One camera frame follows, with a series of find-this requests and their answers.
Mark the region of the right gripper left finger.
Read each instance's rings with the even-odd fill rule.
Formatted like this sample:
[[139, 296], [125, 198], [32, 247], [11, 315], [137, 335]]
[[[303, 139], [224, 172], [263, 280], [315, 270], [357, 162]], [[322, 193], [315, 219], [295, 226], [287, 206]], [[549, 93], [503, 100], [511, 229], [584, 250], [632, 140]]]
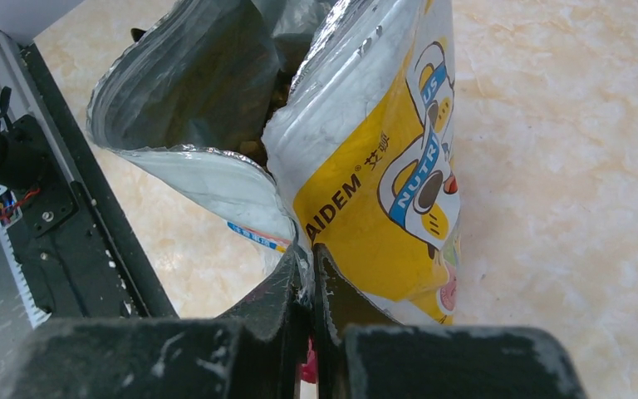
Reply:
[[297, 257], [215, 318], [57, 319], [19, 347], [0, 398], [292, 398]]

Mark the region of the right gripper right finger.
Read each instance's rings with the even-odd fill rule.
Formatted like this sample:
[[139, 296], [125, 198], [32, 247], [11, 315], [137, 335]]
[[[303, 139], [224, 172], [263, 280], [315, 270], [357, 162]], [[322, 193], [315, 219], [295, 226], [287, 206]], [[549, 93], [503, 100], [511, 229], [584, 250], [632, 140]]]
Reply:
[[321, 398], [583, 398], [567, 351], [522, 327], [404, 325], [313, 247]]

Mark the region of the pet food bag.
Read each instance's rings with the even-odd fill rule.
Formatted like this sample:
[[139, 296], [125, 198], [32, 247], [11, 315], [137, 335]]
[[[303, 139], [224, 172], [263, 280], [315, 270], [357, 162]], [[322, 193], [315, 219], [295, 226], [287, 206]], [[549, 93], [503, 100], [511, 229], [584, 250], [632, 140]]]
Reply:
[[179, 1], [98, 81], [93, 143], [403, 323], [453, 321], [449, 1]]

